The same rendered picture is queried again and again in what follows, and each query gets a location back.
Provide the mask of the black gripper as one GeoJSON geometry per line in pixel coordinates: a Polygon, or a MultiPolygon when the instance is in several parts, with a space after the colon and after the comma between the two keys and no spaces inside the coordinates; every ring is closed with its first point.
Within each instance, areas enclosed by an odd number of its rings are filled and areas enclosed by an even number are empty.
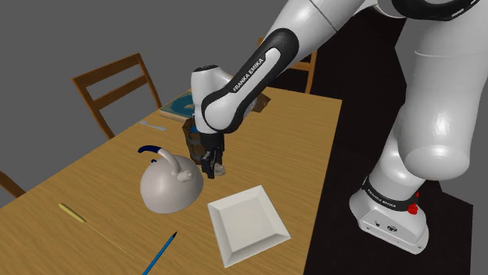
{"type": "Polygon", "coordinates": [[[222,133],[200,133],[199,136],[200,143],[206,150],[205,155],[200,160],[201,169],[209,179],[214,179],[214,164],[222,164],[224,135],[222,133]]]}

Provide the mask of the dark brown container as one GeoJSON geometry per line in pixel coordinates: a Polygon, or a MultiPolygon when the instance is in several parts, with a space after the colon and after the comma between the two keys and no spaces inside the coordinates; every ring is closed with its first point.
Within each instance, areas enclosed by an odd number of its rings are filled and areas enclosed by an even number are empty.
{"type": "Polygon", "coordinates": [[[186,145],[188,147],[191,160],[196,164],[201,164],[201,158],[206,154],[206,149],[202,146],[199,132],[196,129],[194,118],[188,118],[182,127],[185,135],[186,145]]]}

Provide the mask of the wooden table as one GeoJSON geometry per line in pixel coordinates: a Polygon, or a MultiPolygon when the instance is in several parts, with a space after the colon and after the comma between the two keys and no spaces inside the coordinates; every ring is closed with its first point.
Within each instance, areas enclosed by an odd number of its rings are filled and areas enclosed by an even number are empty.
{"type": "Polygon", "coordinates": [[[250,113],[225,138],[226,174],[205,180],[198,199],[173,214],[145,207],[141,176],[158,145],[188,149],[181,124],[153,113],[0,208],[0,275],[142,275],[168,238],[177,235],[148,275],[303,275],[341,103],[268,88],[262,112],[250,113]],[[225,268],[207,204],[263,186],[291,238],[225,268]],[[95,229],[58,207],[68,205],[95,229]]]}

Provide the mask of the book with blue-green cover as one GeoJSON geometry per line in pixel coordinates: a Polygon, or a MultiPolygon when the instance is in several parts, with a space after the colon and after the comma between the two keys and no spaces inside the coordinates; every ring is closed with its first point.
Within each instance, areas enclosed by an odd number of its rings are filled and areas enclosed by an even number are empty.
{"type": "Polygon", "coordinates": [[[194,110],[195,106],[192,100],[192,92],[187,90],[176,99],[162,106],[159,109],[159,113],[163,117],[184,123],[192,117],[194,110]]]}

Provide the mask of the grey flat utensil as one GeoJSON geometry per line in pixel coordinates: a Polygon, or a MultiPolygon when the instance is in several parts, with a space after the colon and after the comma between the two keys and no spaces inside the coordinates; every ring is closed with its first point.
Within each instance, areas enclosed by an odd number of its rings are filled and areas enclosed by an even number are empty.
{"type": "Polygon", "coordinates": [[[167,128],[166,127],[161,127],[161,126],[156,126],[156,125],[152,125],[152,124],[149,124],[147,123],[146,121],[144,120],[141,120],[138,122],[138,124],[141,124],[141,125],[145,125],[147,127],[151,127],[151,128],[154,128],[154,129],[157,129],[157,130],[161,130],[161,131],[166,131],[167,128]]]}

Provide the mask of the white square plate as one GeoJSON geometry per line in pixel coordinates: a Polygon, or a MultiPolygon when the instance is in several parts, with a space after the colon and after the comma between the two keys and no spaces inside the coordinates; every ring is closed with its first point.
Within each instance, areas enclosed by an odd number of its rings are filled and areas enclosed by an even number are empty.
{"type": "Polygon", "coordinates": [[[225,268],[291,238],[261,185],[210,202],[207,207],[225,268]]]}

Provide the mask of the brown box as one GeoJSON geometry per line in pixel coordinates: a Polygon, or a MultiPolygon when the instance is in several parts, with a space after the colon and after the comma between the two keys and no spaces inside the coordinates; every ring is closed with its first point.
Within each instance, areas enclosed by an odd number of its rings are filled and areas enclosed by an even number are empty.
{"type": "Polygon", "coordinates": [[[255,113],[261,113],[266,108],[270,100],[271,99],[267,97],[265,94],[263,93],[259,94],[257,96],[257,100],[252,111],[255,113]]]}

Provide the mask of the blue pen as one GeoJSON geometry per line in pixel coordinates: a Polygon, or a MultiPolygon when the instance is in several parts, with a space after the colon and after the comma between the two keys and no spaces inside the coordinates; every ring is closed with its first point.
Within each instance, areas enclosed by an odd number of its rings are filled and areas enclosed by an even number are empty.
{"type": "Polygon", "coordinates": [[[166,241],[166,243],[164,244],[164,246],[158,251],[158,253],[156,254],[156,256],[153,258],[153,260],[150,262],[150,264],[145,268],[144,272],[142,273],[142,275],[147,275],[150,270],[154,267],[154,265],[157,263],[157,261],[159,260],[159,258],[162,256],[162,254],[167,250],[168,246],[171,244],[171,242],[174,240],[174,238],[176,237],[177,235],[177,231],[175,231],[169,238],[168,240],[166,241]]]}

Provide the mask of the wooden chair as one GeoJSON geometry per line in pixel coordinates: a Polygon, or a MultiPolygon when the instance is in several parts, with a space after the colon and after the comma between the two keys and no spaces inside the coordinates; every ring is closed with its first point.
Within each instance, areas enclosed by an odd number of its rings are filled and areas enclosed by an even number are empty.
{"type": "Polygon", "coordinates": [[[281,73],[269,87],[310,94],[317,59],[318,52],[312,52],[281,73]]]}
{"type": "Polygon", "coordinates": [[[140,88],[141,86],[147,85],[152,93],[153,99],[156,103],[156,107],[159,109],[162,107],[160,97],[157,93],[156,87],[153,83],[152,78],[149,75],[145,63],[142,59],[140,53],[135,53],[129,55],[123,59],[119,59],[115,62],[109,63],[105,66],[101,66],[97,69],[83,73],[72,79],[74,86],[80,93],[85,104],[93,115],[96,123],[99,125],[102,132],[106,135],[108,139],[114,138],[115,134],[109,128],[107,122],[101,114],[101,110],[108,105],[114,103],[115,101],[123,98],[125,95],[133,92],[134,90],[140,88]],[[107,94],[94,99],[88,92],[88,87],[96,84],[102,80],[105,80],[111,76],[114,76],[124,70],[127,70],[133,66],[139,66],[142,75],[130,80],[126,84],[109,91],[107,94]]]}
{"type": "Polygon", "coordinates": [[[26,193],[24,189],[2,171],[0,171],[0,186],[15,198],[19,198],[26,193]]]}

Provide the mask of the thin yellow skewer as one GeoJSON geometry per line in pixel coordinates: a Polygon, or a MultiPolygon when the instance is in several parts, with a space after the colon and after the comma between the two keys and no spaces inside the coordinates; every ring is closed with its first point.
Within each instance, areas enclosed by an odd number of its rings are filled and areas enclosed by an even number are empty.
{"type": "Polygon", "coordinates": [[[102,238],[104,238],[105,240],[107,240],[111,245],[114,245],[116,248],[118,248],[119,250],[121,250],[123,253],[125,253],[126,255],[128,255],[129,257],[131,258],[134,258],[133,255],[131,255],[129,252],[127,252],[125,249],[123,249],[122,247],[120,247],[118,244],[116,244],[114,241],[110,240],[106,235],[104,235],[103,233],[101,233],[99,230],[95,229],[82,215],[80,215],[79,213],[77,213],[76,211],[72,210],[68,205],[64,204],[64,203],[59,203],[58,204],[58,207],[63,210],[66,214],[68,214],[69,216],[73,217],[76,221],[82,223],[82,224],[85,224],[87,225],[89,228],[91,228],[94,232],[96,232],[98,235],[100,235],[102,238]]]}

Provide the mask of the black robot stand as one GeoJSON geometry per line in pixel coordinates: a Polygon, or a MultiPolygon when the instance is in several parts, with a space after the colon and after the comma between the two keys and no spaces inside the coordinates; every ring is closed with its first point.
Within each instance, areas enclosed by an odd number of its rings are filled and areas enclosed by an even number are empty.
{"type": "Polygon", "coordinates": [[[403,28],[365,9],[318,50],[311,91],[342,106],[303,275],[470,275],[472,205],[438,182],[419,191],[429,242],[417,255],[364,232],[349,208],[404,103],[395,50],[403,28]]]}

